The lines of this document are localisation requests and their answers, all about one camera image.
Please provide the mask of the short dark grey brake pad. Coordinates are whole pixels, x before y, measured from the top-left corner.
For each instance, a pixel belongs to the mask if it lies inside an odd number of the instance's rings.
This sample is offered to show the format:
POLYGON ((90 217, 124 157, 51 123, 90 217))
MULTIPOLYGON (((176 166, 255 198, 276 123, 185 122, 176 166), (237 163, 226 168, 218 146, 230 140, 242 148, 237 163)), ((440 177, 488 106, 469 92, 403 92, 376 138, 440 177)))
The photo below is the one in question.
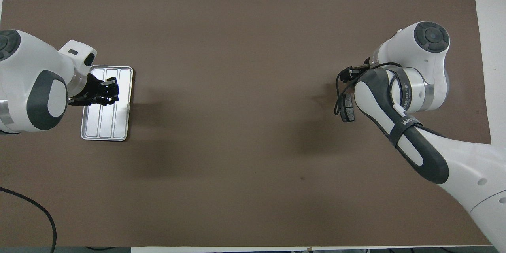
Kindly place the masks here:
POLYGON ((340 117, 343 122, 355 121, 353 99, 350 93, 345 93, 340 98, 340 117))

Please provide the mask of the brown table mat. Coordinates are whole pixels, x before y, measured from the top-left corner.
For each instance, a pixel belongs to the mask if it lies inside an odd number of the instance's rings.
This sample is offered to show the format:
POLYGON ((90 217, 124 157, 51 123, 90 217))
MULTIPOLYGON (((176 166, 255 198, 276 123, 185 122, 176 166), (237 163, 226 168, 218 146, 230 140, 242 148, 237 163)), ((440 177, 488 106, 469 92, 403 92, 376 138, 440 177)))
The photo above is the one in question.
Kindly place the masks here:
POLYGON ((336 75, 397 30, 448 30, 449 138, 490 143, 475 0, 9 0, 1 28, 134 69, 128 138, 81 138, 83 109, 0 136, 0 186, 54 218, 60 246, 487 245, 356 110, 336 75))

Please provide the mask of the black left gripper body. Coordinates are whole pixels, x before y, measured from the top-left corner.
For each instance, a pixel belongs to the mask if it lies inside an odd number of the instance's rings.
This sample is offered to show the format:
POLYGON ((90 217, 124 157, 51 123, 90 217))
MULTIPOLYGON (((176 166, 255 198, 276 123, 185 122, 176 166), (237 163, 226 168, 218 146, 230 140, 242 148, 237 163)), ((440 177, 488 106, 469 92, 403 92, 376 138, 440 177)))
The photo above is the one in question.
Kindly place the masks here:
POLYGON ((69 99, 70 106, 104 105, 103 80, 97 79, 93 74, 88 73, 85 87, 76 96, 69 99))

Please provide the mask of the silver metal tray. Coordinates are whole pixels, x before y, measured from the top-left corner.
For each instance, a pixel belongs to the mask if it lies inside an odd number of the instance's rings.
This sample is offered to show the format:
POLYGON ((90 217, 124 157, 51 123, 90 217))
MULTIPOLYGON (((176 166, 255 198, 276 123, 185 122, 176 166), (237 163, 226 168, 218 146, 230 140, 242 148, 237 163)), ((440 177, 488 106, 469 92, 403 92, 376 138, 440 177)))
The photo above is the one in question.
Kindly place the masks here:
POLYGON ((84 107, 81 138, 91 141, 124 141, 128 136, 130 100, 134 81, 131 67, 96 66, 91 73, 101 80, 115 77, 119 84, 119 101, 113 105, 84 107))

